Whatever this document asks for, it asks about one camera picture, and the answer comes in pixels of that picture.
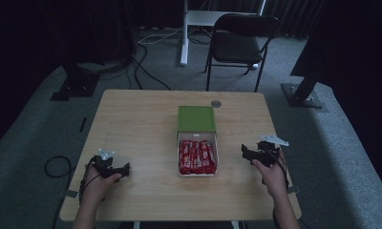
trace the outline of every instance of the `gray carpet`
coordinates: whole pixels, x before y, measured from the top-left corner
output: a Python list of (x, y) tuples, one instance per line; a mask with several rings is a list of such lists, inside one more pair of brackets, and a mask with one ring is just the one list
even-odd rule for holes
[[(208, 41), (204, 36), (193, 38)], [(301, 82), (301, 77), (289, 74), (305, 43), (295, 38), (273, 40), (259, 87), (278, 136), (290, 143), (284, 150), (290, 176), (302, 189), (297, 195), (303, 212), (301, 227), (307, 228), (305, 222), (310, 228), (382, 228), (382, 183), (331, 88), (317, 84), (314, 90), (325, 109), (288, 106), (281, 84)], [(204, 91), (206, 45), (190, 43), (186, 67), (180, 66), (180, 39), (164, 39), (145, 47), (142, 66), (152, 76), (172, 90)], [(144, 54), (139, 47), (137, 61)], [(48, 177), (45, 163), (53, 156), (65, 156), (75, 166), (102, 93), (107, 89), (138, 89), (134, 69), (130, 66), (127, 72), (104, 74), (92, 97), (72, 97), (65, 102), (50, 101), (65, 78), (62, 68), (43, 81), (0, 141), (0, 228), (52, 228), (67, 177)], [(211, 91), (252, 92), (257, 71), (243, 72), (214, 68)], [(166, 90), (141, 69), (138, 80), (145, 90)], [(61, 174), (68, 165), (57, 159), (48, 168), (52, 174)], [(56, 228), (72, 225), (60, 219), (56, 222)], [(143, 225), (165, 227), (151, 222)], [(274, 228), (271, 221), (248, 221), (247, 225), (250, 229)], [(118, 226), (119, 222), (97, 223), (97, 228)]]

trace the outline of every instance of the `green box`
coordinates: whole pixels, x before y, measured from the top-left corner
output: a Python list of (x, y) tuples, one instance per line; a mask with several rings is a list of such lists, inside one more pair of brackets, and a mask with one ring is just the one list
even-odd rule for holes
[(180, 144), (184, 140), (204, 141), (207, 140), (212, 147), (214, 160), (217, 168), (218, 162), (218, 147), (217, 147), (217, 128), (215, 122), (215, 113), (213, 107), (208, 106), (179, 106), (178, 116), (178, 141), (177, 155), (179, 164), (179, 174), (181, 177), (209, 177), (216, 174), (182, 174), (180, 172)]

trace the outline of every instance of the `chair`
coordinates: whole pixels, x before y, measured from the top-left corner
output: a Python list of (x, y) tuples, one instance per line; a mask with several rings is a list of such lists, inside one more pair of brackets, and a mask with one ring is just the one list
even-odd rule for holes
[[(205, 73), (208, 70), (206, 90), (209, 91), (212, 66), (244, 67), (247, 68), (244, 74), (248, 74), (254, 64), (261, 63), (254, 90), (256, 93), (265, 64), (267, 46), (277, 31), (278, 19), (275, 17), (240, 13), (227, 13), (221, 16), (214, 25), (206, 58), (204, 70)], [(265, 39), (261, 48), (259, 37)], [(212, 59), (223, 64), (212, 64)]]

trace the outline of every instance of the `stand base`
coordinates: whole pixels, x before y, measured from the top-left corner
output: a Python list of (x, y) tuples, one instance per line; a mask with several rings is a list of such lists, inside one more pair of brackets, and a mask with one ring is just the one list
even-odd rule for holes
[(299, 84), (281, 84), (284, 94), (286, 95), (286, 100), (288, 101), (290, 107), (315, 108), (318, 112), (328, 111), (326, 105), (319, 101), (315, 92), (312, 92), (304, 101), (294, 99), (293, 96), (298, 86)]
[(82, 86), (77, 88), (72, 88), (69, 83), (69, 78), (66, 78), (59, 92), (53, 93), (51, 101), (68, 101), (71, 96), (91, 97), (96, 89), (99, 77), (99, 74), (86, 74), (85, 82)]

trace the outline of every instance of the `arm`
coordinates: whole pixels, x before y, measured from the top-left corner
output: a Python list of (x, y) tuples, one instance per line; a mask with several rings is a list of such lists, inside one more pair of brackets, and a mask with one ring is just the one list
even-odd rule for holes
[(114, 174), (108, 178), (99, 175), (96, 168), (91, 164), (87, 175), (87, 187), (84, 190), (83, 198), (74, 221), (74, 229), (94, 229), (96, 223), (96, 208), (105, 198), (115, 181), (122, 177), (121, 174)]
[[(281, 164), (284, 163), (283, 158), (284, 154), (281, 152), (279, 158)], [(299, 228), (298, 221), (296, 220), (292, 205), (288, 198), (283, 170), (277, 163), (270, 168), (267, 168), (259, 160), (253, 159), (252, 162), (263, 175), (267, 191), (273, 198), (275, 216), (277, 217), (281, 228)]]

